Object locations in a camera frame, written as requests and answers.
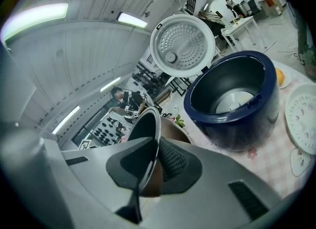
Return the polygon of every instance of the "ceiling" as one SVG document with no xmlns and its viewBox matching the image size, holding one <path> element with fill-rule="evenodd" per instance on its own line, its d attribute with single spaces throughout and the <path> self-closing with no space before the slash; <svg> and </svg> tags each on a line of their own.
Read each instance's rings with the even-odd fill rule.
<svg viewBox="0 0 316 229">
<path fill-rule="evenodd" d="M 13 13 L 67 2 L 66 18 L 40 24 L 7 41 L 19 67 L 36 86 L 21 124 L 51 132 L 76 105 L 80 110 L 57 133 L 71 138 L 109 99 L 100 88 L 130 78 L 152 29 L 186 0 L 20 0 Z M 116 21 L 123 11 L 148 22 L 138 29 Z"/>
</svg>

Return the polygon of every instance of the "black shirt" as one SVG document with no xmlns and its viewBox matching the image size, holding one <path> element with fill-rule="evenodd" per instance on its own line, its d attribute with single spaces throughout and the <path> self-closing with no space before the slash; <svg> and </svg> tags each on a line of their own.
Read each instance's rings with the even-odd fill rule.
<svg viewBox="0 0 316 229">
<path fill-rule="evenodd" d="M 143 101 L 144 99 L 136 92 L 124 92 L 123 102 L 119 107 L 126 109 L 126 106 L 129 106 L 127 110 L 137 111 Z"/>
</svg>

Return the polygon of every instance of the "rice cooker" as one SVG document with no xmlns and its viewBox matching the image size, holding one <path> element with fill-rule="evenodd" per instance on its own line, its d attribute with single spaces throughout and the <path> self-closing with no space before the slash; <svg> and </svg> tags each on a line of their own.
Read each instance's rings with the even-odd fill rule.
<svg viewBox="0 0 316 229">
<path fill-rule="evenodd" d="M 244 151 L 271 135 L 279 113 L 279 93 L 274 65 L 266 55 L 242 51 L 211 65 L 214 35 L 203 21 L 190 15 L 161 21 L 150 47 L 163 72 L 175 77 L 199 75 L 185 95 L 184 109 L 213 144 Z"/>
</svg>

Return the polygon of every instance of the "dark blue inner pot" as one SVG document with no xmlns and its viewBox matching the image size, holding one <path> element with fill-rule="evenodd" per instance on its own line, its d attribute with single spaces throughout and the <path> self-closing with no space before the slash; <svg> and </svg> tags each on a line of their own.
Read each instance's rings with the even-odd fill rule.
<svg viewBox="0 0 316 229">
<path fill-rule="evenodd" d="M 278 116 L 276 76 L 272 61 L 262 53 L 231 54 L 195 80 L 184 109 L 213 144 L 236 152 L 255 148 L 271 135 Z M 220 111 L 223 99 L 236 92 L 251 98 Z"/>
</svg>

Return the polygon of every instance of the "white lid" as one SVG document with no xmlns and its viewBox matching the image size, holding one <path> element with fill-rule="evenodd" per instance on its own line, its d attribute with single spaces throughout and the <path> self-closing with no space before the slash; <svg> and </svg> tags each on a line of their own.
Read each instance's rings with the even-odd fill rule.
<svg viewBox="0 0 316 229">
<path fill-rule="evenodd" d="M 185 14 L 172 15 L 154 29 L 150 50 L 163 72 L 175 77 L 190 77 L 213 59 L 215 38 L 200 19 Z"/>
<path fill-rule="evenodd" d="M 303 151 L 316 154 L 316 85 L 296 87 L 285 103 L 285 118 L 293 142 Z"/>
</svg>

